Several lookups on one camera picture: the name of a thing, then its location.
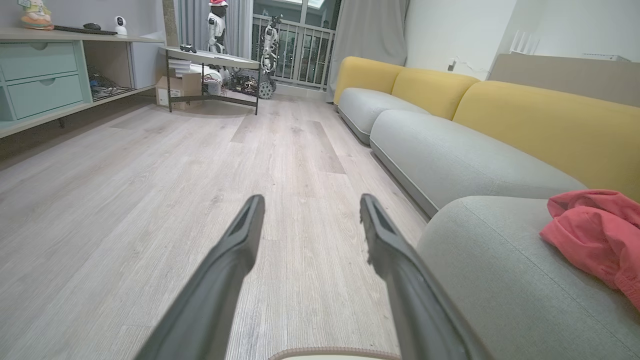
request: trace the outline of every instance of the gray sofa cushion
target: gray sofa cushion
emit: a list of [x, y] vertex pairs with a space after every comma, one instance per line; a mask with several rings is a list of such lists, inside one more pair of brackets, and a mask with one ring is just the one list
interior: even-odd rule
[[389, 109], [428, 114], [419, 106], [384, 92], [346, 88], [340, 96], [338, 112], [363, 143], [369, 143], [371, 127], [380, 113]]
[[417, 251], [496, 359], [640, 359], [640, 313], [540, 238], [546, 204], [456, 200]]
[[[433, 115], [384, 111], [373, 125], [371, 146], [378, 157], [388, 158], [436, 211], [470, 195], [547, 199], [585, 188], [514, 147]], [[425, 211], [433, 216], [429, 209]]]

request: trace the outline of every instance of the plug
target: plug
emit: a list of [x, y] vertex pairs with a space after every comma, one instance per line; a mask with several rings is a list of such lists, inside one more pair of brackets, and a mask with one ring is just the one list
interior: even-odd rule
[[453, 71], [453, 68], [456, 67], [456, 59], [449, 59], [449, 66], [447, 67], [447, 71]]

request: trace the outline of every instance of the black metal table frame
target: black metal table frame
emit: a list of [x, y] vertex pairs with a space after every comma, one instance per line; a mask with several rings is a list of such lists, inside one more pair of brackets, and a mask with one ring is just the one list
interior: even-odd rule
[[[254, 106], [255, 107], [255, 114], [258, 115], [258, 94], [260, 91], [260, 86], [256, 86], [255, 87], [255, 102], [249, 101], [249, 100], [242, 100], [242, 99], [236, 99], [233, 97], [226, 97], [226, 96], [219, 96], [219, 95], [205, 95], [204, 94], [204, 65], [205, 63], [202, 63], [202, 81], [200, 83], [200, 91], [201, 91], [201, 95], [191, 95], [191, 96], [177, 96], [177, 97], [171, 97], [171, 75], [170, 75], [170, 70], [169, 70], [169, 59], [176, 59], [176, 60], [181, 60], [180, 58], [174, 58], [169, 56], [169, 50], [165, 50], [165, 58], [166, 58], [166, 92], [167, 92], [167, 96], [169, 99], [169, 112], [172, 113], [173, 112], [173, 106], [172, 104], [174, 102], [189, 102], [189, 101], [198, 101], [198, 100], [220, 100], [220, 101], [226, 101], [226, 102], [232, 102], [234, 104], [242, 104], [242, 105], [249, 105], [249, 106]], [[262, 71], [260, 69], [258, 69], [258, 84], [260, 84], [260, 73]]]

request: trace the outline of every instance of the yellow and gray sofa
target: yellow and gray sofa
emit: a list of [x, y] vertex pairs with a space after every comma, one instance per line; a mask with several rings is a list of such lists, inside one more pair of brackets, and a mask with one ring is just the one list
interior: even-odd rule
[[547, 199], [640, 201], [640, 108], [361, 58], [345, 123], [432, 217], [417, 251], [496, 359], [640, 359], [640, 314], [539, 232]]

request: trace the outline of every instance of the red cloth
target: red cloth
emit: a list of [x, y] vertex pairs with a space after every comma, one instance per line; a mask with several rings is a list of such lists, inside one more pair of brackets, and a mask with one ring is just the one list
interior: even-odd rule
[[554, 219], [540, 236], [640, 310], [640, 204], [612, 190], [580, 190], [552, 197], [547, 208]]

